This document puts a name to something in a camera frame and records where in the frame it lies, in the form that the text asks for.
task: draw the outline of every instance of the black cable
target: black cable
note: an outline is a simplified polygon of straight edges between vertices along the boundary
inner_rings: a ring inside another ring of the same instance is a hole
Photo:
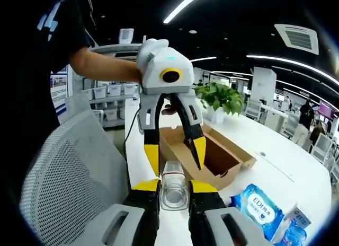
[[[131,181],[130,181],[130,179],[129,179],[129,172],[128,172],[128,162],[127,162],[127,153],[126,153],[126,142],[127,142],[128,137],[129,137],[129,134],[131,134],[132,127],[133,127],[133,124],[134,124],[134,121],[136,120],[136,117],[137,117],[137,114],[138,114],[139,111],[140,111],[140,108],[136,111],[136,114],[134,115],[133,120],[132,120],[131,127],[129,128],[127,137],[126,137],[125,141],[123,141],[123,155],[124,155],[124,158],[125,158],[125,160],[126,160],[126,166],[127,166],[127,184],[128,184],[128,191],[130,191],[132,187],[131,187]]]

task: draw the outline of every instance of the poster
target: poster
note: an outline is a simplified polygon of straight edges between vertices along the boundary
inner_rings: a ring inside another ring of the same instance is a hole
[[[60,72],[50,75],[51,96],[57,114],[66,110],[65,98],[68,97],[67,69],[68,66]]]

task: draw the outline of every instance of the potted plant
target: potted plant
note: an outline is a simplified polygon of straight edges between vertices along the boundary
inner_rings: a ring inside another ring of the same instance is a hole
[[[213,123],[222,123],[225,113],[239,115],[244,105],[239,92],[223,84],[197,86],[195,94],[201,98],[201,103],[207,108],[209,119]]]

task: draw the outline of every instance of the paper carton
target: paper carton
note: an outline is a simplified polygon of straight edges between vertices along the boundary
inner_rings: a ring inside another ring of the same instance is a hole
[[[186,179],[196,179],[211,184],[218,190],[228,186],[235,179],[242,166],[251,168],[256,159],[207,125],[202,126],[206,137],[204,167],[199,170],[190,150],[183,143],[182,127],[160,129],[161,167],[165,161],[181,162]]]

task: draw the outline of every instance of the blue packaging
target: blue packaging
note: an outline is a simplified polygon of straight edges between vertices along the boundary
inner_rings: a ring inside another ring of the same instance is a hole
[[[292,221],[284,237],[275,246],[302,246],[307,237],[306,231],[300,228],[296,221]]]
[[[264,231],[265,238],[272,240],[284,214],[256,185],[250,184],[239,195],[231,197],[231,207],[236,207]]]

